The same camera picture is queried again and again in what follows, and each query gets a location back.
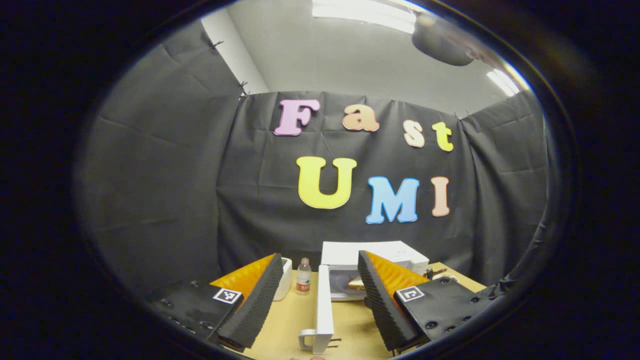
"white wall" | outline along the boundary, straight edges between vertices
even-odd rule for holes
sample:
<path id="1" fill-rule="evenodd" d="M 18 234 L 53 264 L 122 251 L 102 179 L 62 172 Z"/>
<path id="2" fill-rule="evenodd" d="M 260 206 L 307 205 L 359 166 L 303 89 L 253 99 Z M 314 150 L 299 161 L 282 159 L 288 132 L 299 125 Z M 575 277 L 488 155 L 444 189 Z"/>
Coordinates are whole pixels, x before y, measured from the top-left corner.
<path id="1" fill-rule="evenodd" d="M 231 17 L 229 17 L 227 9 L 211 13 L 203 17 L 201 21 L 202 26 L 214 44 L 224 41 L 216 49 L 220 52 L 238 82 L 247 81 L 244 90 L 251 92 L 251 94 L 269 92 L 262 74 L 258 71 L 251 55 L 249 55 L 244 46 L 244 42 L 237 32 Z"/>

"blue letter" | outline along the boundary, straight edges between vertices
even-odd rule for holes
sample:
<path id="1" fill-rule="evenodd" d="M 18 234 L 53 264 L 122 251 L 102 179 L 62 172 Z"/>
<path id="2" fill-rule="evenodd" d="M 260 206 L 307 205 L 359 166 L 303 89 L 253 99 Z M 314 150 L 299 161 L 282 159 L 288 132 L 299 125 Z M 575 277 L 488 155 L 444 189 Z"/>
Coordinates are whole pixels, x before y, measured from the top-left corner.
<path id="1" fill-rule="evenodd" d="M 373 189 L 373 201 L 371 202 L 371 214 L 367 217 L 367 223 L 380 224 L 385 221 L 382 216 L 382 208 L 385 208 L 389 222 L 394 221 L 400 207 L 398 221 L 413 222 L 418 219 L 415 213 L 415 194 L 420 185 L 418 179 L 408 178 L 403 180 L 397 194 L 391 188 L 389 180 L 384 176 L 369 178 L 369 185 Z"/>

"water bottle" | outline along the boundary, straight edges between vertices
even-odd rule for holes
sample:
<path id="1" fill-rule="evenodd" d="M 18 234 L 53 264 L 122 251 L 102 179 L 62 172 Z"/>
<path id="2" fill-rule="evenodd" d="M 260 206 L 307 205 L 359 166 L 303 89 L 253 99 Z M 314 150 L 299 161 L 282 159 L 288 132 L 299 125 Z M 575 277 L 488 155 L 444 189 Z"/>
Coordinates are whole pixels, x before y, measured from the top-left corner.
<path id="1" fill-rule="evenodd" d="M 298 295 L 309 295 L 311 291 L 311 266 L 309 259 L 302 258 L 298 266 L 298 278 L 296 280 L 296 293 Z"/>

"ceiling light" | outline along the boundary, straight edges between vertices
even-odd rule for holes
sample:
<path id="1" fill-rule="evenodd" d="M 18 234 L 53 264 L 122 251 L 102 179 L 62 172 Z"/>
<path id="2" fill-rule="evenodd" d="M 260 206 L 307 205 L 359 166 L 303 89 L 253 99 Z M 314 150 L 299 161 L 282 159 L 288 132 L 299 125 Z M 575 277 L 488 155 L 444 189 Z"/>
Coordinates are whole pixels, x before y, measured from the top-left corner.
<path id="1" fill-rule="evenodd" d="M 415 15 L 371 0 L 314 0 L 314 17 L 357 20 L 413 34 Z"/>
<path id="2" fill-rule="evenodd" d="M 514 96 L 520 89 L 500 70 L 494 69 L 486 74 L 507 96 Z"/>

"pink letter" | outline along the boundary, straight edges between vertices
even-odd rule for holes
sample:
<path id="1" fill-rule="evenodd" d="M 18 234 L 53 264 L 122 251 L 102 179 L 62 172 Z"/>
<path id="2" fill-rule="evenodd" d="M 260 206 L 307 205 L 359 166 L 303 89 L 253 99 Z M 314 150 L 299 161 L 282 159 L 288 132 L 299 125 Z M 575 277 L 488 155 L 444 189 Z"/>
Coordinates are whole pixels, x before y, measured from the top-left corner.
<path id="1" fill-rule="evenodd" d="M 318 100 L 283 100 L 282 117 L 280 117 L 280 126 L 273 131 L 279 136 L 298 136 L 302 130 L 298 127 L 298 120 L 303 125 L 307 125 L 311 120 L 311 108 L 313 111 L 320 110 L 320 102 Z"/>

